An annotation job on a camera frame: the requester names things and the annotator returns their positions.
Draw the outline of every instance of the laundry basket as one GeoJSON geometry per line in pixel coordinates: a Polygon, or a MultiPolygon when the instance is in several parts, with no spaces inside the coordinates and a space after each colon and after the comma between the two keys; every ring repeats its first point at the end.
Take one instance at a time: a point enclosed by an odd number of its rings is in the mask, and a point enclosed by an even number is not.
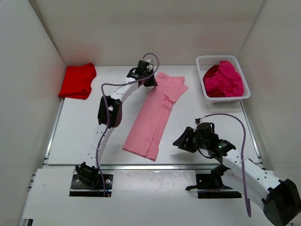
{"type": "Polygon", "coordinates": [[[248,87],[248,84],[246,83],[246,79],[244,77],[243,72],[241,71],[241,68],[239,66],[239,63],[235,56],[231,55],[207,55],[207,56],[198,56],[197,59],[197,66],[198,66],[198,73],[199,77],[201,79],[201,84],[203,88],[203,93],[205,98],[211,103],[230,103],[230,102],[236,102],[241,99],[247,99],[250,97],[251,92],[248,87]],[[234,66],[235,70],[240,74],[241,79],[244,84],[244,94],[242,97],[209,97],[207,96],[205,85],[203,82],[203,77],[206,74],[206,72],[214,65],[218,65],[220,61],[227,60],[234,66]]]}

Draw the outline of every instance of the white wall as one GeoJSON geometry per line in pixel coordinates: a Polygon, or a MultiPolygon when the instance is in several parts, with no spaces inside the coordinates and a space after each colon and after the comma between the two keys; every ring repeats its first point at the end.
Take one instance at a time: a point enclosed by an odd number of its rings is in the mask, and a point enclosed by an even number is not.
{"type": "Polygon", "coordinates": [[[17,225],[32,174],[42,166],[64,71],[29,2],[0,3],[1,226],[17,225]]]}
{"type": "Polygon", "coordinates": [[[67,65],[163,65],[237,56],[262,0],[30,0],[67,65]]]}
{"type": "MultiPolygon", "coordinates": [[[[301,194],[300,9],[300,0],[268,0],[238,60],[251,90],[244,104],[263,159],[301,194]]],[[[301,216],[295,221],[301,225],[301,216]]]]}

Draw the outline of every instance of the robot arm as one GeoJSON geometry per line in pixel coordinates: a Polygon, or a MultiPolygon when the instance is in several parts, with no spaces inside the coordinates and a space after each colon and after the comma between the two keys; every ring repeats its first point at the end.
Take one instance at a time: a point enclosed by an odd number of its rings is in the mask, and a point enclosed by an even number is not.
{"type": "MultiPolygon", "coordinates": [[[[215,158],[220,165],[211,171],[219,187],[229,186],[244,194],[243,166],[240,152],[227,140],[219,139],[214,133],[214,124],[200,123],[187,127],[173,145],[180,149],[196,152],[208,151],[209,158],[215,158]]],[[[280,180],[269,175],[249,159],[244,159],[248,198],[258,205],[268,220],[276,226],[285,226],[301,212],[301,200],[295,183],[280,180]]]]}
{"type": "Polygon", "coordinates": [[[85,161],[80,166],[75,166],[77,174],[81,178],[81,182],[87,187],[94,187],[95,181],[98,181],[99,169],[96,163],[96,151],[98,142],[101,136],[105,132],[98,148],[98,162],[101,162],[103,151],[109,140],[110,135],[116,127],[119,126],[122,120],[122,104],[126,99],[141,85],[145,87],[157,86],[154,76],[153,66],[151,60],[140,60],[136,68],[129,71],[127,78],[111,96],[102,97],[98,110],[98,126],[95,138],[89,149],[85,161]],[[108,115],[107,109],[104,103],[104,98],[109,107],[109,124],[107,123],[108,115]]]}

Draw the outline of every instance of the white table surface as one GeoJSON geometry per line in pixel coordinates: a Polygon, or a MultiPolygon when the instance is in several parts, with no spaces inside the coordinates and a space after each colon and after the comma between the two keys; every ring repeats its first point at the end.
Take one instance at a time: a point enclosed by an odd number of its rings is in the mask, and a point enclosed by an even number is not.
{"type": "Polygon", "coordinates": [[[72,166],[39,169],[24,219],[35,226],[271,226],[254,203],[249,218],[240,199],[198,199],[185,191],[194,170],[114,171],[111,198],[69,197],[72,166]]]}
{"type": "MultiPolygon", "coordinates": [[[[92,144],[97,129],[97,114],[101,99],[100,86],[104,82],[122,83],[131,66],[96,67],[97,77],[92,82],[92,92],[87,100],[66,98],[50,150],[48,164],[81,164],[92,144]]],[[[187,126],[195,127],[195,118],[210,113],[229,113],[237,116],[246,126],[245,156],[258,162],[247,123],[239,102],[231,105],[209,105],[202,92],[198,70],[190,66],[160,66],[159,72],[170,76],[184,76],[188,90],[172,108],[167,126],[159,145],[157,160],[143,158],[122,149],[125,139],[152,88],[140,87],[123,104],[123,119],[115,129],[105,148],[101,164],[212,164],[198,153],[189,153],[173,146],[172,143],[187,126]]],[[[105,87],[106,95],[116,87],[105,87]]],[[[238,150],[241,148],[243,133],[238,121],[227,116],[213,116],[204,121],[215,123],[215,132],[220,138],[230,141],[238,150]]]]}

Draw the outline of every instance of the folded red cloth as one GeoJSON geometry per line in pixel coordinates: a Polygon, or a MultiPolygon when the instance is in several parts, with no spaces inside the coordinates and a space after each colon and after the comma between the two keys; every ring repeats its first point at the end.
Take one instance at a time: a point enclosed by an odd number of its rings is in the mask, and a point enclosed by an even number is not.
{"type": "MultiPolygon", "coordinates": [[[[218,67],[219,67],[219,65],[214,65],[206,72],[206,74],[203,77],[204,84],[206,84],[206,79],[211,79],[212,77],[215,76],[215,73],[218,71],[218,67]]],[[[209,96],[209,97],[226,97],[223,94],[223,92],[219,89],[215,89],[215,90],[209,92],[207,90],[206,85],[205,85],[205,89],[206,89],[207,96],[209,96]]]]}
{"type": "Polygon", "coordinates": [[[94,64],[68,66],[59,97],[87,99],[91,93],[91,82],[96,77],[94,64]]]}

